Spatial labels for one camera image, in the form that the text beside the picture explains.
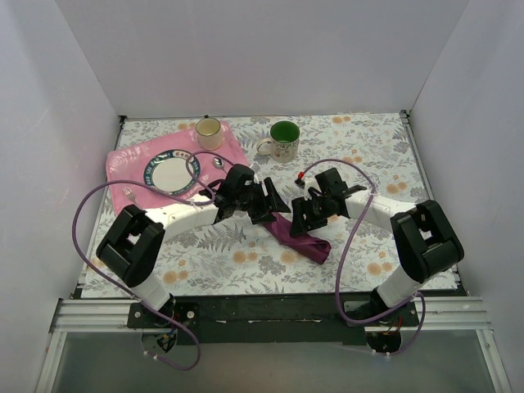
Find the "purple satin napkin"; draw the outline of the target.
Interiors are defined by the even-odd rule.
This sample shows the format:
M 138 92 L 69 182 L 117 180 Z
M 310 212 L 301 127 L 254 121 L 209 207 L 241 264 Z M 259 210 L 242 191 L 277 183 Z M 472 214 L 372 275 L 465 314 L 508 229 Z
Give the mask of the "purple satin napkin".
M 262 226 L 280 245 L 291 248 L 318 265 L 324 264 L 332 249 L 328 241 L 312 237 L 307 233 L 292 237 L 291 221 L 280 214 L 275 214 L 273 217 L 275 218 L 273 222 L 262 224 Z

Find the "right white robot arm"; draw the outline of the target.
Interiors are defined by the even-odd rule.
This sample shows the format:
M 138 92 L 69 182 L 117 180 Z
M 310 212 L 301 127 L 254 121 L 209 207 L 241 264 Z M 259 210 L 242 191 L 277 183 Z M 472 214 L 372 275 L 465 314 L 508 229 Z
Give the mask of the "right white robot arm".
M 351 311 L 344 310 L 341 300 L 336 301 L 348 323 L 393 323 L 419 289 L 464 257 L 463 246 L 436 201 L 401 202 L 379 196 L 373 186 L 350 187 L 335 168 L 314 178 L 300 173 L 296 185 L 303 195 L 291 203 L 291 236 L 322 228 L 328 218 L 342 216 L 375 225 L 394 238 L 400 265 L 372 290 L 368 301 Z

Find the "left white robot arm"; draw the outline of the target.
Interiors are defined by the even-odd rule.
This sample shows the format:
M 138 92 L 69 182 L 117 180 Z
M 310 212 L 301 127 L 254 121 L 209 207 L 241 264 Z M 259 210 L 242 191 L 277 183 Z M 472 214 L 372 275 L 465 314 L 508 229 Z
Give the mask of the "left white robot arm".
M 187 200 L 148 210 L 126 206 L 102 239 L 96 255 L 145 303 L 147 319 L 163 328 L 174 317 L 173 297 L 153 273 L 163 241 L 217 224 L 237 211 L 246 212 L 253 224 L 269 224 L 276 220 L 277 213 L 289 213 L 291 209 L 271 178 L 260 182 L 251 168 L 236 164 L 224 179 L 209 183 Z

